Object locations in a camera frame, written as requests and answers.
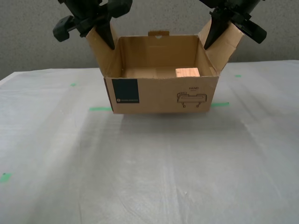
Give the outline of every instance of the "open cardboard box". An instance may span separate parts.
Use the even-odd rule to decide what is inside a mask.
[[[148,36],[118,38],[112,30],[115,50],[92,29],[86,38],[104,76],[113,112],[207,112],[219,75],[243,37],[230,24],[204,50],[210,26],[211,21],[199,35],[150,31]]]

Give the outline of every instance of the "wooden block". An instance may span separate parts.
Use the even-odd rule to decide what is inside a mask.
[[[176,69],[177,77],[200,77],[197,68]]]

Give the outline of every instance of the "box flap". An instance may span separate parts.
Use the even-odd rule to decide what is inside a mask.
[[[209,34],[211,23],[212,21],[210,20],[199,33],[199,39],[203,46]],[[212,46],[205,50],[207,57],[217,72],[223,70],[243,36],[244,33],[231,23]]]
[[[114,40],[115,47],[117,46],[118,37],[111,26],[111,33]],[[116,50],[112,50],[105,41],[96,32],[95,27],[87,34],[86,39],[93,50],[96,60],[99,64],[100,70],[104,77],[109,76],[108,71],[110,64],[113,60],[114,54],[117,54]]]

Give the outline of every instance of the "gray wall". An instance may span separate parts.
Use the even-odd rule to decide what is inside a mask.
[[[244,38],[231,61],[299,59],[299,1],[267,0],[252,13],[268,31],[258,45]],[[119,35],[145,35],[169,29],[171,34],[195,34],[209,20],[209,9],[198,0],[134,0],[129,14],[113,20]],[[69,15],[57,0],[0,1],[0,79],[13,71],[46,68],[86,68],[97,64],[77,31],[59,43],[55,24]]]

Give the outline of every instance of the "cardboard box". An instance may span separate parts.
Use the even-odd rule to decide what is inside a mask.
[[[210,26],[211,22],[198,35],[149,31],[148,36],[118,38],[113,31],[115,50],[91,30],[86,38],[104,76],[113,112],[207,112],[220,72],[243,37],[231,24],[204,50]]]

